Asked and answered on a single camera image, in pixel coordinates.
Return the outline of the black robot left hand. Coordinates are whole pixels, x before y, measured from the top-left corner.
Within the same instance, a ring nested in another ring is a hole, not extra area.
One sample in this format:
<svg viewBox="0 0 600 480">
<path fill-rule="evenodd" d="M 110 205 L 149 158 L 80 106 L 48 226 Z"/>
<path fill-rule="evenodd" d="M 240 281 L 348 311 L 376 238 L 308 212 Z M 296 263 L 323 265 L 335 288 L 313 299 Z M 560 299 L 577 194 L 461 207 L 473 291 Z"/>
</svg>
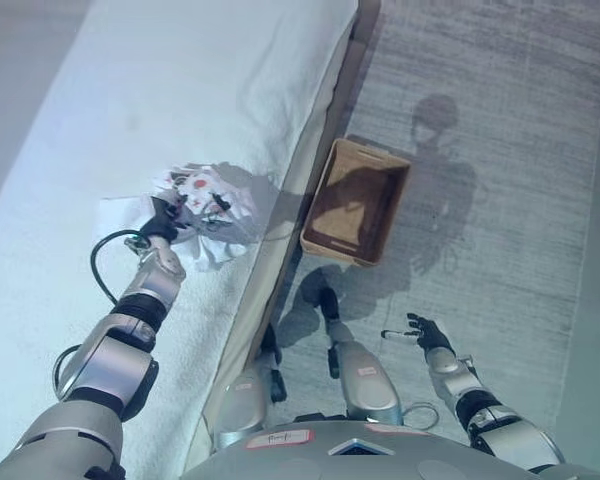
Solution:
<svg viewBox="0 0 600 480">
<path fill-rule="evenodd" d="M 187 238 L 186 195 L 175 190 L 150 195 L 146 200 L 148 219 L 141 224 L 140 236 L 149 240 L 159 237 L 170 244 L 183 242 Z"/>
</svg>

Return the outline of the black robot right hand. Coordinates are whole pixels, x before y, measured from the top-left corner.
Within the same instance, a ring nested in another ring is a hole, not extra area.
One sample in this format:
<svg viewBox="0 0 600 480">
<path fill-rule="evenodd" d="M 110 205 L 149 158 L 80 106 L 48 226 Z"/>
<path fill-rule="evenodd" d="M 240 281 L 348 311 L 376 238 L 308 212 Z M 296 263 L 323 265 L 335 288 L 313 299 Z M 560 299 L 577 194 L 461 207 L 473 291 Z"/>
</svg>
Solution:
<svg viewBox="0 0 600 480">
<path fill-rule="evenodd" d="M 383 339 L 393 337 L 412 338 L 425 354 L 436 348 L 445 348 L 454 352 L 448 337 L 440 330 L 435 321 L 415 313 L 407 313 L 406 331 L 384 329 L 380 335 Z"/>
</svg>

